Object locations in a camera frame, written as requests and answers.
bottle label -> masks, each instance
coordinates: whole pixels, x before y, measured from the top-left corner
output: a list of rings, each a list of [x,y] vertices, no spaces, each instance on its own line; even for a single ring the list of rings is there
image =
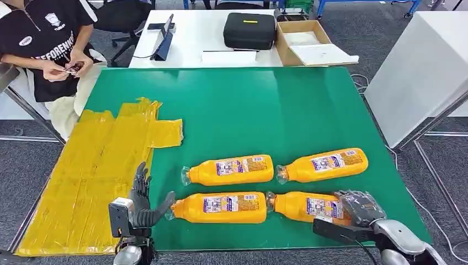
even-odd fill
[[[363,159],[354,150],[311,159],[316,172],[342,168],[344,166],[362,163],[362,161]]]
[[[216,162],[216,173],[218,176],[249,171],[260,171],[267,169],[267,162],[261,156],[237,159],[219,160]]]
[[[331,202],[323,199],[307,198],[307,214],[343,219],[343,204],[338,201]]]
[[[213,196],[203,198],[203,212],[223,213],[234,211],[255,211],[260,209],[258,195]]]

yellow tape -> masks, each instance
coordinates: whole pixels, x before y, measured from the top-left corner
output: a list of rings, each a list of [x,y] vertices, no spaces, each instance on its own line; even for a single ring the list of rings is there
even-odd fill
[[[142,161],[151,165],[149,146],[177,146],[182,141],[181,120],[155,121],[161,103],[139,100],[124,103],[116,119],[109,111],[83,112],[16,255],[114,252],[118,239],[110,233],[108,204],[127,197]]]

cardboard box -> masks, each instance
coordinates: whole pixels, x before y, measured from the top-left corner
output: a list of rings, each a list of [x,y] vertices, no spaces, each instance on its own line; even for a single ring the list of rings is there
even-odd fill
[[[287,44],[284,34],[308,31],[313,31],[315,37],[321,44],[332,43],[328,38],[327,33],[325,33],[320,23],[316,20],[278,22],[278,27],[276,29],[276,49],[278,50],[279,57],[281,59],[281,62],[283,63],[283,66],[304,65],[302,61],[296,56],[296,54],[291,50],[290,46]]]

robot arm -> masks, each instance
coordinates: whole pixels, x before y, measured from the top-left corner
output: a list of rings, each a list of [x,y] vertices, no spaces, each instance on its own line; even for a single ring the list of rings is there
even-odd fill
[[[115,247],[114,264],[149,265],[154,258],[151,227],[175,202],[175,192],[169,192],[157,209],[150,208],[148,169],[138,166],[129,198],[117,198],[109,204],[112,236],[120,241]]]
[[[314,233],[349,243],[374,241],[385,265],[446,265],[437,251],[421,241],[406,225],[387,219],[369,193],[347,191],[335,195],[357,226],[342,226],[320,219]]]

plastic bottle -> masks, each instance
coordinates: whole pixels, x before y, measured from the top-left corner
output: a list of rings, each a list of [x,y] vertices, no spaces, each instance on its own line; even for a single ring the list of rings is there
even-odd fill
[[[240,183],[267,182],[273,178],[273,161],[268,155],[243,156],[208,160],[181,172],[182,183],[218,186]]]
[[[312,182],[351,176],[364,172],[369,162],[359,148],[347,148],[298,158],[287,166],[276,166],[279,183]]]
[[[259,224],[267,218],[265,195],[261,192],[193,194],[177,200],[166,218],[189,222]]]
[[[320,218],[340,225],[352,223],[342,203],[333,195],[305,192],[275,195],[268,192],[267,201],[269,210],[274,210],[296,221],[313,222],[315,218]]]

